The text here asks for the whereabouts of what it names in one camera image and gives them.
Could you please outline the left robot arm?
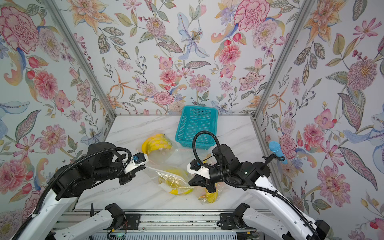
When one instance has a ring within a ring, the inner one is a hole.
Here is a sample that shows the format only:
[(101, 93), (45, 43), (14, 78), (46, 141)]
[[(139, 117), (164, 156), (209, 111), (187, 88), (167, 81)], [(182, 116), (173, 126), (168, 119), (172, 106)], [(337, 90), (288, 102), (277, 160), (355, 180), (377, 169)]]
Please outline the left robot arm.
[(107, 205), (96, 214), (71, 227), (54, 231), (62, 214), (81, 194), (107, 180), (117, 179), (123, 186), (136, 173), (145, 169), (145, 153), (107, 142), (91, 144), (88, 153), (72, 164), (61, 167), (50, 179), (37, 206), (12, 237), (14, 240), (84, 240), (101, 231), (115, 231), (137, 227), (139, 215), (127, 216), (116, 203)]

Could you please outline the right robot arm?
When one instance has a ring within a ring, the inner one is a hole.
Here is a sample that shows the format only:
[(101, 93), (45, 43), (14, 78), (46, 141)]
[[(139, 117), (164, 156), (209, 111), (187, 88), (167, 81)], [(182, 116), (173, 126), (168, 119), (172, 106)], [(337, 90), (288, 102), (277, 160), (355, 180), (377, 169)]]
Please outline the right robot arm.
[[(196, 141), (199, 136), (213, 138), (216, 147), (213, 155), (216, 164), (205, 164), (198, 156)], [(193, 187), (203, 187), (209, 193), (216, 192), (217, 183), (248, 191), (259, 199), (273, 217), (266, 216), (241, 203), (230, 215), (230, 221), (238, 229), (256, 229), (277, 240), (324, 240), (330, 226), (323, 220), (314, 220), (284, 197), (269, 181), (271, 171), (268, 164), (276, 159), (285, 161), (279, 149), (265, 157), (265, 162), (240, 162), (230, 147), (220, 144), (218, 138), (209, 131), (198, 132), (192, 142), (194, 160), (188, 165), (188, 172), (194, 177), (189, 181)]]

